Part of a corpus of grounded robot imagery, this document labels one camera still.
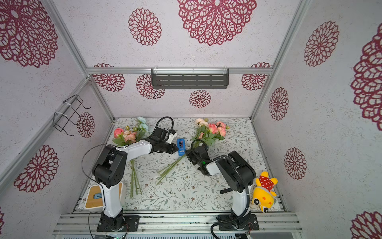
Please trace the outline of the pink rose bouquet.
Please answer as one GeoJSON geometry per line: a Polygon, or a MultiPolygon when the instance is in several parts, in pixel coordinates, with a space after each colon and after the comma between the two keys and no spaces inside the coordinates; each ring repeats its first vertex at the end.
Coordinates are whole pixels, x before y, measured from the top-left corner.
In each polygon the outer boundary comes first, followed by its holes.
{"type": "MultiPolygon", "coordinates": [[[[216,141],[225,140],[227,131],[230,129],[230,126],[226,125],[222,121],[216,123],[210,123],[205,119],[196,119],[196,133],[192,138],[192,143],[188,149],[193,149],[197,146],[211,147],[216,141]]],[[[167,165],[165,168],[160,170],[158,182],[161,183],[164,178],[176,167],[184,158],[187,158],[186,154],[184,156],[179,156],[174,162],[167,165]]]]}

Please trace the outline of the mixed pastel flower bouquet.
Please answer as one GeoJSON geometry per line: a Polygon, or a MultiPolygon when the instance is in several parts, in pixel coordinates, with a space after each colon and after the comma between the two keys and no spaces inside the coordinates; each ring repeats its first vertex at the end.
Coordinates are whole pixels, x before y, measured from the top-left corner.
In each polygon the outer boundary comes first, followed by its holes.
{"type": "MultiPolygon", "coordinates": [[[[138,117],[135,127],[130,128],[126,126],[123,128],[117,128],[114,130],[114,139],[112,140],[117,146],[128,146],[139,140],[143,139],[144,135],[148,132],[148,125],[146,119],[138,117]]],[[[142,194],[140,183],[135,170],[135,160],[130,161],[131,165],[131,182],[130,182],[130,198],[134,195],[142,194]]]]}

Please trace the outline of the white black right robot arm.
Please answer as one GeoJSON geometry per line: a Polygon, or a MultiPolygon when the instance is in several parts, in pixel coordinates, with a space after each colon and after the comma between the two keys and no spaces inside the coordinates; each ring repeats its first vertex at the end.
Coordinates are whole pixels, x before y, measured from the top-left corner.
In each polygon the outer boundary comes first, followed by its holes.
{"type": "Polygon", "coordinates": [[[198,165],[198,170],[205,176],[220,174],[233,191],[231,213],[234,218],[245,217],[249,213],[249,187],[253,185],[256,172],[253,167],[237,152],[232,151],[210,159],[208,150],[204,146],[197,146],[186,151],[188,160],[198,165]]]}

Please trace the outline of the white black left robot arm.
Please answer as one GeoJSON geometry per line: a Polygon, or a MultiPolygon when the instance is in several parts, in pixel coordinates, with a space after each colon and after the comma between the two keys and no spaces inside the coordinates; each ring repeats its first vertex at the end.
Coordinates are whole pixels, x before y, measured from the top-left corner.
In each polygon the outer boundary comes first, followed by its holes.
{"type": "Polygon", "coordinates": [[[140,140],[128,146],[106,144],[92,169],[95,181],[101,185],[103,213],[112,219],[122,213],[119,183],[124,176],[127,162],[153,152],[173,154],[178,150],[175,143],[151,139],[140,140]]]}

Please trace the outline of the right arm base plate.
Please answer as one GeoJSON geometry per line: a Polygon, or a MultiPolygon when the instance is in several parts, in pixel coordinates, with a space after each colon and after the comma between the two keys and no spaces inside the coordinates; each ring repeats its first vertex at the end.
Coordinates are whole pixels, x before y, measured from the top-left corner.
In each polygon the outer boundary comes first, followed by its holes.
{"type": "Polygon", "coordinates": [[[220,231],[258,231],[259,229],[256,215],[250,213],[235,222],[219,225],[220,231]]]}

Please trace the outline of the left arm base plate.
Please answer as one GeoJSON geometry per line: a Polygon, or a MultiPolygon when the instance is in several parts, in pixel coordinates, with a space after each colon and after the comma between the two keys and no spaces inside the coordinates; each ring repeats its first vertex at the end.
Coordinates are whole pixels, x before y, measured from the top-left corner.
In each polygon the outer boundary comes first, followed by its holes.
{"type": "Polygon", "coordinates": [[[101,216],[96,229],[97,232],[136,232],[138,230],[140,216],[117,216],[109,218],[101,216]]]}

